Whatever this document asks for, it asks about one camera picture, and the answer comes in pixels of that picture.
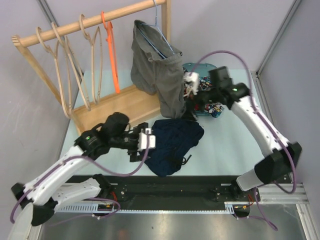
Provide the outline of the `navy blue shorts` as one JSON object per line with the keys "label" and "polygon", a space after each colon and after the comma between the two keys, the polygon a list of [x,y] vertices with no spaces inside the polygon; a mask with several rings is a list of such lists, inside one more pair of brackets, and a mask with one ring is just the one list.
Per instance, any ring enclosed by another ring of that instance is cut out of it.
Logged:
{"label": "navy blue shorts", "polygon": [[160,119],[152,126],[155,148],[148,151],[145,164],[159,177],[178,172],[189,161],[188,151],[197,146],[205,131],[196,121]]}

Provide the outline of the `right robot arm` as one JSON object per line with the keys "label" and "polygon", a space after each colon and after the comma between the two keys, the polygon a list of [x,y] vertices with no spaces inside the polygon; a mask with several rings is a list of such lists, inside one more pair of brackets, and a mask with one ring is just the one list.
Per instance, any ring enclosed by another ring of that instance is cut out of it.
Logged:
{"label": "right robot arm", "polygon": [[243,82],[234,83],[227,67],[210,70],[209,76],[211,88],[201,90],[198,73],[184,74],[184,82],[191,86],[187,92],[188,102],[198,105],[200,110],[210,101],[226,106],[243,122],[263,155],[253,169],[236,178],[230,188],[231,196],[242,201],[249,190],[275,183],[286,174],[292,174],[295,181],[302,146],[298,142],[291,143],[275,128],[261,112],[251,90]]}

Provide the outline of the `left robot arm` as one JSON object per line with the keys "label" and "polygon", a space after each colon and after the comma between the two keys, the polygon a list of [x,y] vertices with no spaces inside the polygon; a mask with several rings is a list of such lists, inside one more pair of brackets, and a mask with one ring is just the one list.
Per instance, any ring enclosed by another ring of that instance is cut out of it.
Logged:
{"label": "left robot arm", "polygon": [[30,207],[30,224],[36,227],[47,222],[64,206],[91,199],[104,202],[113,196],[113,187],[102,174],[95,174],[66,190],[60,187],[88,164],[117,177],[134,175],[140,166],[130,173],[117,173],[96,162],[110,149],[127,150],[130,158],[141,164],[147,160],[149,150],[156,146],[156,137],[148,123],[143,122],[131,128],[129,121],[129,117],[123,113],[111,114],[104,123],[84,131],[69,150],[41,175],[28,183],[14,184],[11,191],[17,203],[10,214],[10,221],[15,222],[14,215],[18,207]]}

